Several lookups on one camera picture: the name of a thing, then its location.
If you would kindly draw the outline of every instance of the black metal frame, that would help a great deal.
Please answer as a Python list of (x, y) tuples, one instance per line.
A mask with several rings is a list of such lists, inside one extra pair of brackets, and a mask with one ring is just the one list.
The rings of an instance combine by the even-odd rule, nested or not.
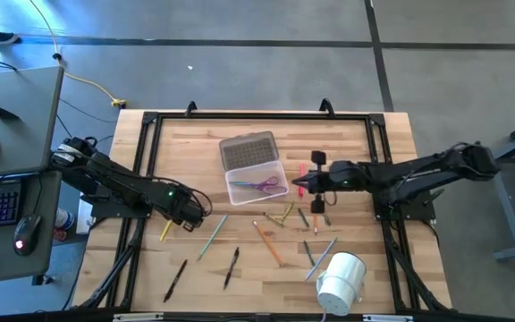
[[(139, 142), (137, 146), (137, 151), (135, 155), (134, 160), (134, 166), (133, 171), (138, 173), (140, 171), (140, 165), (142, 163), (142, 159), (144, 156), (144, 149), (146, 145), (146, 139), (147, 139), (147, 132), (148, 127), (151, 124), (154, 124), (154, 137), (152, 139), (152, 144), (150, 147), (150, 155), (148, 158), (148, 165), (147, 165), (147, 173), (146, 176), (152, 176), (154, 175), (155, 166), (156, 166), (156, 158), (157, 158), (157, 151), (158, 151), (158, 145), (160, 142), (160, 136), (162, 133), (162, 126), (165, 119), (261, 119), (261, 120), (335, 120), (335, 121), (361, 121), (365, 124), (366, 130), (367, 130), (367, 144), (369, 147), (369, 156), (371, 159), (371, 162), (377, 163), (379, 162), (378, 155), (377, 155), (377, 148), (376, 148), (376, 138), (373, 133), (373, 130), (375, 127), (378, 129), (378, 133), (380, 136), (380, 140), (383, 146), (383, 154), (384, 154), (384, 162), (386, 163), (392, 163), (392, 155), (391, 155), (391, 149), (389, 146), (389, 141), (387, 137), (386, 132), (386, 125), (384, 121), (384, 115), (383, 114), (337, 114), (333, 110), (333, 106), (331, 105), (331, 102), (324, 98), (321, 106), (319, 108), (320, 112), (326, 112), (326, 114), (322, 113), (303, 113), (303, 112), (284, 112), (284, 113), (255, 113), (255, 112), (201, 112), (196, 113), (193, 112), (195, 110), (198, 110), (196, 103), (190, 102), (186, 112), (145, 112), (142, 117), (142, 126), (140, 128), (140, 135), (139, 135)], [(121, 233), (119, 236), (119, 241), (117, 245), (117, 251), (115, 253), (115, 261), (121, 256), (122, 252), (124, 251), (124, 245), (128, 238), (128, 231), (130, 228), (130, 221), (129, 218), (124, 218), (122, 220), (122, 228)], [(383, 232), (386, 229), (389, 228), (388, 222), (382, 222), (381, 223), (383, 227)], [(397, 221), (398, 226), (398, 234), (399, 234), (399, 241), (401, 246), (401, 253), (409, 263), (409, 265), (412, 266), (412, 262), (410, 259), (410, 251), (409, 251), (409, 242), (405, 230), (405, 225), (403, 220)], [(403, 304), (402, 297), (401, 297), (401, 285), (399, 283), (399, 277), (398, 277), (398, 271), (395, 264), (395, 259), (391, 252), (385, 247), (385, 256), (387, 257), (387, 264), (389, 267), (389, 277), (391, 279), (391, 287), (393, 292), (393, 303), (395, 310), (398, 309), (406, 309), (406, 306)], [(121, 302), (121, 306), (128, 309), (130, 311), (131, 308), (131, 302), (132, 302), (132, 293), (134, 291), (134, 284), (136, 280), (136, 274), (138, 271), (138, 259), (139, 259), (139, 249), (135, 252), (131, 259), (130, 263), (130, 269), (129, 274), (127, 278), (127, 284), (126, 289), (124, 292), (123, 300)], [(106, 306), (107, 307), (115, 307), (114, 305), (114, 299), (116, 297), (117, 293), (117, 285), (118, 283), (115, 283), (113, 287), (111, 288), (110, 292), (108, 293)], [(420, 304), (418, 300), (418, 295), (415, 290), (415, 287), (411, 283), (409, 283), (409, 294), (410, 294), (410, 307), (413, 309), (419, 309)], [(242, 316), (243, 313), (240, 314), (222, 314), (222, 313), (215, 313), (215, 314), (209, 314), (209, 313), (182, 313), (182, 312), (168, 312), (165, 313), (165, 318), (172, 317), (172, 318), (188, 318), (188, 317), (205, 317), (205, 318), (228, 318), (228, 317), (238, 317)], [(282, 318), (282, 319), (320, 319), (321, 315), (319, 314), (271, 314), (268, 315), (269, 318)], [(358, 318), (361, 315), (349, 315), (347, 317), (344, 317), (345, 319), (351, 319), (351, 318)]]
[[(255, 112), (193, 112), (196, 110), (196, 104), (190, 102), (188, 110), (184, 113), (182, 111), (177, 112), (145, 112), (142, 117), (142, 125), (140, 128), (139, 142), (137, 151), (134, 159), (133, 171), (139, 173), (140, 165), (144, 156), (144, 150), (146, 145), (148, 127), (151, 124), (155, 125), (154, 137), (151, 143), (150, 155), (148, 158), (147, 165), (147, 176), (154, 175), (156, 167), (156, 157), (158, 151), (158, 145), (160, 142), (160, 136), (162, 133), (162, 126), (164, 119), (261, 119), (261, 120), (335, 120), (335, 121), (361, 121), (365, 124), (367, 129), (367, 144), (369, 148), (369, 156), (371, 161), (374, 163), (379, 162), (378, 154), (376, 149), (376, 139), (373, 133), (375, 128), (378, 129), (380, 140), (383, 146), (383, 154), (385, 163), (391, 163), (392, 155), (389, 146), (389, 141), (386, 133), (386, 124), (384, 121), (383, 114), (336, 114), (333, 110), (331, 103), (324, 99), (319, 109), (323, 113), (308, 113), (308, 112), (282, 112), (282, 113), (255, 113)], [(376, 207), (376, 217), (378, 218), (379, 213), (383, 213), (388, 209), (379, 209)], [(395, 209), (395, 211), (401, 212), (402, 209)], [(511, 318), (496, 318), (487, 316), (477, 316), (470, 314), (462, 314), (454, 310), (448, 310), (442, 304), (438, 303), (434, 296), (426, 289), (414, 269), (410, 260), (409, 253), (409, 242), (404, 225), (404, 216), (397, 216), (399, 219), (396, 220), (398, 243), (394, 241), (393, 232), (391, 230), (391, 222), (388, 220), (381, 220), (381, 226), (383, 229), (384, 237), (384, 248), (385, 256), (387, 258), (387, 265), (389, 268), (389, 278), (391, 282), (391, 291), (393, 296), (393, 305), (395, 313), (393, 316), (385, 315), (380, 318), (375, 313), (369, 314), (349, 314), (345, 317), (329, 317), (333, 321), (369, 321), (369, 322), (420, 322), (420, 321), (434, 321), (434, 322), (448, 322), (448, 321), (462, 321), (462, 322), (512, 322), (515, 319)], [(137, 231), (133, 235), (138, 236), (137, 242), (141, 244), (142, 235), (144, 233), (146, 219), (137, 219)], [(117, 245), (117, 251), (115, 258), (128, 257), (127, 240), (128, 233), (131, 226), (131, 219), (124, 218), (122, 220), (122, 227), (119, 235), (119, 241)], [(70, 311), (58, 311), (58, 312), (43, 312), (33, 313), (27, 315), (15, 315), (6, 318), (0, 317), (0, 321), (5, 320), (28, 320), (28, 321), (48, 321), (50, 318), (54, 321), (72, 321), (80, 320), (84, 318), (86, 321), (112, 321), (116, 319), (117, 314), (129, 314), (131, 312), (132, 297), (134, 294), (134, 287), (136, 282), (136, 276), (138, 273), (140, 247), (132, 252), (131, 263), (128, 271), (127, 284), (124, 290), (122, 302), (119, 306), (114, 305), (116, 299), (116, 293), (118, 289), (118, 273), (116, 275), (109, 276), (115, 279), (115, 283), (110, 288), (106, 306), (104, 308), (78, 308)], [(401, 265), (405, 274), (407, 275), (408, 288), (409, 288), (409, 299), (410, 307), (405, 306), (403, 298), (401, 296), (401, 285), (399, 283), (399, 276), (397, 270), (397, 263)], [(431, 310), (423, 310), (420, 308), (419, 296), (422, 297), (424, 303), (431, 308)], [(152, 313), (151, 319), (161, 319), (168, 321), (195, 321), (204, 319), (205, 321), (225, 321), (234, 318), (243, 320), (254, 320), (256, 322), (270, 322), (277, 320), (284, 321), (318, 321), (321, 319), (321, 314), (300, 314), (300, 313), (206, 313), (206, 312), (156, 312)]]

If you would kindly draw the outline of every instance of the purple scissors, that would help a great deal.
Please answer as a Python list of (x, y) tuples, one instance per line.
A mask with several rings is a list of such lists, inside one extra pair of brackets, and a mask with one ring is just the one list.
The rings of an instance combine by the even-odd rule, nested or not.
[(268, 195), (275, 195), (278, 193), (284, 193), (287, 191), (287, 188), (277, 185), (279, 183), (279, 178), (276, 176), (270, 177), (261, 183), (251, 183), (251, 182), (230, 182), (230, 184), (237, 185), (240, 187), (250, 187), (254, 189), (258, 189), (267, 193)]

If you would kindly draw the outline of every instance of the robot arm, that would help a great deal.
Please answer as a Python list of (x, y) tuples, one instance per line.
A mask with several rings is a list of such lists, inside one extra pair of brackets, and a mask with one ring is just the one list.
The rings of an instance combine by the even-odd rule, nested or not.
[(325, 153), (313, 151), (317, 170), (309, 171), (292, 183), (316, 194), (312, 212), (324, 212), (321, 194), (327, 191), (368, 191), (393, 206), (414, 199), (419, 193), (465, 178), (473, 181), (492, 179), (499, 171), (490, 149), (480, 144), (459, 143), (429, 157), (399, 164), (353, 163), (335, 161), (329, 172), (321, 171)]
[(193, 189), (172, 179), (135, 174), (98, 152), (89, 140), (66, 139), (51, 156), (50, 165), (83, 192), (83, 199), (102, 208), (101, 216), (146, 217), (156, 210), (191, 232), (209, 215)]

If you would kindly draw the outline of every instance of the wooden tabletop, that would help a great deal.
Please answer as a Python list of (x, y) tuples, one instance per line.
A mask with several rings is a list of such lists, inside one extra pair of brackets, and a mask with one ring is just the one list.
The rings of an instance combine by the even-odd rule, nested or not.
[[(128, 168), (132, 168), (134, 161), (143, 112), (122, 110), (116, 126), (110, 156)], [(408, 115), (384, 115), (393, 162), (417, 157)], [(317, 260), (328, 243), (339, 237), (331, 253), (352, 252), (367, 265), (361, 292), (363, 301), (353, 304), (351, 312), (393, 312), (381, 225), (374, 219), (368, 193), (338, 193), (337, 205), (326, 210), (333, 225), (325, 225), (320, 217), (317, 236), (312, 230), (306, 230), (295, 210), (297, 207), (303, 209), (308, 221), (313, 223), (308, 211), (312, 198), (306, 195), (300, 200), (296, 186), (292, 185), (289, 194), (284, 197), (243, 206), (230, 204), (218, 143), (223, 139), (259, 131), (273, 132), (288, 181), (300, 176), (301, 164), (311, 167), (310, 153), (314, 149), (327, 153), (328, 165), (339, 159), (369, 161), (365, 127), (358, 121), (166, 120), (162, 127), (155, 175), (170, 177), (204, 191), (214, 203), (214, 212), (192, 233), (174, 225), (163, 242), (158, 238), (166, 220), (156, 213), (148, 220), (132, 310), (322, 312), (317, 303), (315, 281), (331, 257), (328, 256), (321, 265), (322, 269), (304, 282), (311, 264), (303, 241), (308, 242)], [(150, 147), (152, 132), (152, 129), (148, 132), (146, 147)], [(142, 169), (146, 168), (148, 153), (147, 149)], [(289, 214), (285, 228), (262, 216), (264, 211), (282, 214), (290, 201), (295, 201), (296, 207)], [(226, 214), (229, 217), (215, 241), (204, 258), (197, 262), (207, 239)], [(286, 267), (278, 266), (252, 225), (252, 220), (256, 220), (273, 241)], [(120, 219), (108, 219), (90, 234), (74, 294), (74, 305), (85, 301), (111, 268), (120, 226)], [(438, 300), (450, 307), (443, 264), (434, 235), (420, 222), (408, 222), (407, 233), (415, 270)], [(236, 247), (240, 247), (240, 257), (228, 288), (223, 290), (225, 275)], [(185, 259), (189, 262), (182, 278), (172, 298), (163, 303), (165, 293)], [(119, 298), (126, 284), (126, 268), (122, 276)], [(406, 278), (403, 273), (399, 273), (399, 276), (403, 297), (408, 302)]]

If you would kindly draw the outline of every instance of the concrete floor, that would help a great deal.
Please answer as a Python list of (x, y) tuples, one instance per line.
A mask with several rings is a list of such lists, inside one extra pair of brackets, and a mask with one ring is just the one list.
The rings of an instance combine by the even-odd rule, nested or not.
[[(370, 41), (362, 0), (37, 0), (57, 34), (92, 38)], [(515, 43), (515, 0), (374, 0), (382, 41)], [(47, 36), (37, 13), (0, 0), (0, 30)], [(91, 78), (129, 108), (314, 110), (329, 97), (337, 110), (383, 111), (371, 48), (61, 46), (70, 72)], [(53, 47), (0, 47), (0, 60), (48, 66)], [(497, 148), (515, 129), (515, 51), (384, 51), (394, 110), (408, 112), (418, 153), (457, 141)], [(100, 91), (65, 79), (62, 97), (112, 121), (117, 110)], [(61, 104), (73, 135), (103, 138), (101, 123)], [(92, 125), (92, 132), (84, 131)], [(65, 137), (55, 128), (54, 146)], [(102, 146), (107, 151), (110, 141)], [(72, 207), (76, 193), (63, 197)], [(455, 309), (515, 318), (515, 260), (492, 253), (512, 246), (490, 182), (457, 182), (435, 202), (444, 269)], [(50, 271), (62, 282), (30, 287), (0, 282), (4, 313), (60, 309), (80, 263), (80, 244), (55, 247)]]

